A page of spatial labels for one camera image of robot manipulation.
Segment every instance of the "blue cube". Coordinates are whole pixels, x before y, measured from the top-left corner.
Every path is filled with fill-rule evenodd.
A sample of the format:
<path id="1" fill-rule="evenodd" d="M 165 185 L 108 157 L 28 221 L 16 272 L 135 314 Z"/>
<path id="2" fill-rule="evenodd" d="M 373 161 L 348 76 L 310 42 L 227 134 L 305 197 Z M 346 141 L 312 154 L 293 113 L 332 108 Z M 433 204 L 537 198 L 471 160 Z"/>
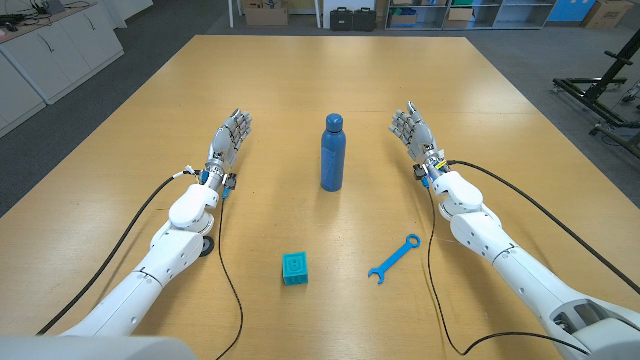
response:
<path id="1" fill-rule="evenodd" d="M 282 255 L 282 277 L 287 286 L 308 283 L 307 253 L 303 251 Z"/>

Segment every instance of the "bottle cap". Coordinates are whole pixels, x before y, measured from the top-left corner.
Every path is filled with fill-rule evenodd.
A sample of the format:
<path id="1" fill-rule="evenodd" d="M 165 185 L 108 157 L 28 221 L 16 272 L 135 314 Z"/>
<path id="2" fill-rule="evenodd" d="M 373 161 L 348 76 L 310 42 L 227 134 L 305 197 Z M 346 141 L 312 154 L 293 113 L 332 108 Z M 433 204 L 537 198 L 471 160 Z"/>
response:
<path id="1" fill-rule="evenodd" d="M 327 131 L 342 131 L 342 116 L 340 116 L 340 114 L 329 114 L 329 116 L 327 116 Z"/>

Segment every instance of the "cardboard box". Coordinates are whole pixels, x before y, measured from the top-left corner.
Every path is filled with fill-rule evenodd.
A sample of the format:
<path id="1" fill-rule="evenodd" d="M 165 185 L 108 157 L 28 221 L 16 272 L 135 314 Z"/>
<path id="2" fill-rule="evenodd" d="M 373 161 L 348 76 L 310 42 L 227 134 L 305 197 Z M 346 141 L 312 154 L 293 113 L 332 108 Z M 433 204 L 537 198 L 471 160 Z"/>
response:
<path id="1" fill-rule="evenodd" d="M 289 25 L 289 11 L 281 9 L 244 9 L 247 25 Z"/>
<path id="2" fill-rule="evenodd" d="M 243 0 L 243 9 L 260 9 L 262 7 L 262 0 Z"/>
<path id="3" fill-rule="evenodd" d="M 415 26 L 418 22 L 418 15 L 391 15 L 389 26 Z"/>
<path id="4" fill-rule="evenodd" d="M 471 8 L 451 8 L 447 22 L 444 24 L 446 28 L 464 29 L 469 26 L 469 21 L 473 18 L 473 9 Z"/>
<path id="5" fill-rule="evenodd" d="M 262 0 L 264 9 L 282 9 L 282 0 Z"/>
<path id="6" fill-rule="evenodd" d="M 469 21 L 472 17 L 473 9 L 471 8 L 449 9 L 449 20 Z"/>
<path id="7" fill-rule="evenodd" d="M 582 26 L 587 29 L 613 29 L 632 7 L 633 3 L 624 0 L 597 0 L 582 21 Z"/>

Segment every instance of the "blue wrench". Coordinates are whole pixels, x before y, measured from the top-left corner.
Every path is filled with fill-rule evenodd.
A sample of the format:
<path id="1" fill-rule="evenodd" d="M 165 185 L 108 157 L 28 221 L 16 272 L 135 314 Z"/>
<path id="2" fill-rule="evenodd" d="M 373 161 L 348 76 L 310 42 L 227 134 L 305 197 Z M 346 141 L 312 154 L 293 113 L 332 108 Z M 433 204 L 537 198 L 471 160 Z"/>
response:
<path id="1" fill-rule="evenodd" d="M 411 242 L 411 239 L 415 239 L 418 242 L 413 243 Z M 400 249 L 398 249 L 395 253 L 393 253 L 393 255 L 391 255 L 391 257 L 389 257 L 385 262 L 383 262 L 382 265 L 378 266 L 377 268 L 371 268 L 371 270 L 369 270 L 369 276 L 371 276 L 371 274 L 378 275 L 378 277 L 380 278 L 380 280 L 378 281 L 378 284 L 382 284 L 384 282 L 384 273 L 387 270 L 389 270 L 391 265 L 395 264 L 396 261 L 398 261 L 398 259 L 404 256 L 404 254 L 406 254 L 409 250 L 420 246 L 420 243 L 421 241 L 418 235 L 409 234 L 409 236 L 407 236 L 407 242 L 405 242 L 404 245 L 400 247 Z"/>

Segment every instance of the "black case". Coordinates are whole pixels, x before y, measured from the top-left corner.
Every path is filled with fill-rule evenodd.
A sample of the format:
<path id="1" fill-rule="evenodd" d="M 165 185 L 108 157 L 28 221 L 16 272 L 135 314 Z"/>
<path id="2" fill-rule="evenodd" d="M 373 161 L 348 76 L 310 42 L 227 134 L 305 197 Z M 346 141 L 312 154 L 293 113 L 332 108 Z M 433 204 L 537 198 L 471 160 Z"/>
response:
<path id="1" fill-rule="evenodd" d="M 353 12 L 353 30 L 373 31 L 376 28 L 376 12 L 370 8 L 361 8 Z"/>
<path id="2" fill-rule="evenodd" d="M 353 11 L 347 10 L 346 7 L 339 7 L 331 10 L 329 17 L 329 27 L 333 31 L 348 31 L 353 25 Z"/>

